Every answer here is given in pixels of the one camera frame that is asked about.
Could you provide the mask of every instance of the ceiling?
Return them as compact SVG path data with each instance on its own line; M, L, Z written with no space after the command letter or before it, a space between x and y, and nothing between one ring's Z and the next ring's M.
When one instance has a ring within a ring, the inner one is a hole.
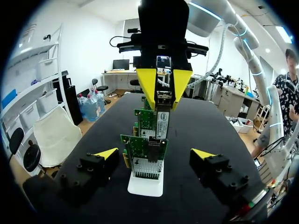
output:
M138 18L140 0L64 0L77 4L83 10L93 13L116 24L119 21ZM235 11L244 19L257 36L260 47L254 50L262 56L279 74L287 70L284 52L292 48L283 41L274 25L281 25L279 18L267 8L262 0L229 0Z

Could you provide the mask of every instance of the man's hand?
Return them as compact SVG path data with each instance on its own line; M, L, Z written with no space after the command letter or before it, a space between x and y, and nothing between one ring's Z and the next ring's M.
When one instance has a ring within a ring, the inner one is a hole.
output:
M290 112L289 112L289 116L293 121L297 121L299 120L299 115L295 112L294 106L290 105Z

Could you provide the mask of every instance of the blue box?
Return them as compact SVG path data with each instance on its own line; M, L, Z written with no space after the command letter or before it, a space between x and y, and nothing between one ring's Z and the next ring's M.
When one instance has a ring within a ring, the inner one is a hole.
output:
M2 100L2 108L4 109L16 96L17 91L14 89Z

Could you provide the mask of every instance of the computer monitor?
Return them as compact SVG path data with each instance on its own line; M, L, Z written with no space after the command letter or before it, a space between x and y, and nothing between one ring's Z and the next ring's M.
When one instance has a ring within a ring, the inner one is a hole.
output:
M157 68L170 69L170 60L168 56L157 56Z
M129 59L113 60L113 69L129 70L129 67L130 67Z

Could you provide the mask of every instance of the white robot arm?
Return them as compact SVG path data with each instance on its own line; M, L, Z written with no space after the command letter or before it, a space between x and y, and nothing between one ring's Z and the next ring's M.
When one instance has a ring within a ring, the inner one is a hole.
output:
M266 86L263 68L252 51L259 47L258 39L227 0L193 0L189 3L189 10L188 30L202 37L209 36L221 20L226 24L232 24L228 29L236 35L235 46L249 65L258 88L260 102L262 105L271 106L270 147L262 153L264 162L259 168L260 176L266 184L272 180L281 181L291 164L290 152L298 136L299 126L296 126L293 137L285 146L283 141L278 141L284 136L280 101L276 87Z

